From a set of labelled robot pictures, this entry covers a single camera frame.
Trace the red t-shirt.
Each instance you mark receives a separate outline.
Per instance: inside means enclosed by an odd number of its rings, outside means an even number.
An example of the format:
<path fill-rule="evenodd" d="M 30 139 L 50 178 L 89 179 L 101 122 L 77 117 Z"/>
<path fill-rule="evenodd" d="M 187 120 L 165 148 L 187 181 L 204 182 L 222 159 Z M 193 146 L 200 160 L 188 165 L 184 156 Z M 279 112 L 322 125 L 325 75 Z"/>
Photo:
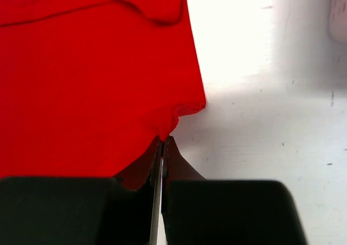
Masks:
<path fill-rule="evenodd" d="M 1 176 L 115 175 L 205 93 L 187 0 L 1 0 Z"/>

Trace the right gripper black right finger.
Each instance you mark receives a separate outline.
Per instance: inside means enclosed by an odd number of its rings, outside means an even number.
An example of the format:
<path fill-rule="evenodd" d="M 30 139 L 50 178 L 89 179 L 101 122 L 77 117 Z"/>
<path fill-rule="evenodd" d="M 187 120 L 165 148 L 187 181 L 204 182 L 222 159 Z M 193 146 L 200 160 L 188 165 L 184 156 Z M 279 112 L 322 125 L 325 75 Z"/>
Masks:
<path fill-rule="evenodd" d="M 306 244 L 294 200 L 275 180 L 207 180 L 163 145 L 162 215 L 168 244 Z"/>

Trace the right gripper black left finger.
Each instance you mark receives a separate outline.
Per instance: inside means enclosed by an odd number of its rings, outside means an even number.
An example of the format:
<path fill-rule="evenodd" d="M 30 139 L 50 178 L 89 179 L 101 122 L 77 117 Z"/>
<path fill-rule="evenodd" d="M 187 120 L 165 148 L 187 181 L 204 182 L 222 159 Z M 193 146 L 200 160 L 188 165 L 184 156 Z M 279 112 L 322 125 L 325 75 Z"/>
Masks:
<path fill-rule="evenodd" d="M 1 179 L 1 244 L 156 244 L 162 146 L 113 177 Z"/>

